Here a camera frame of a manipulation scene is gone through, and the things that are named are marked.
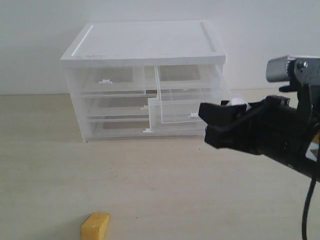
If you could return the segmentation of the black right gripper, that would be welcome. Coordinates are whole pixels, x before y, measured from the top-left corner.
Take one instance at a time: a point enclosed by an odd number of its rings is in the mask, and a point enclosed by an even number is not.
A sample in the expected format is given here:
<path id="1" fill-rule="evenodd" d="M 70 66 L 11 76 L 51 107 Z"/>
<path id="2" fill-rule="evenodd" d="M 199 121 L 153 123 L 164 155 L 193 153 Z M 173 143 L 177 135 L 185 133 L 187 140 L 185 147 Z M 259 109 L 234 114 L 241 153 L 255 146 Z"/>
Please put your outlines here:
<path id="1" fill-rule="evenodd" d="M 269 95 L 258 102 L 202 102 L 198 116 L 207 124 L 204 142 L 215 149 L 264 155 L 307 177 L 316 175 L 320 119 L 300 121 L 287 97 Z"/>

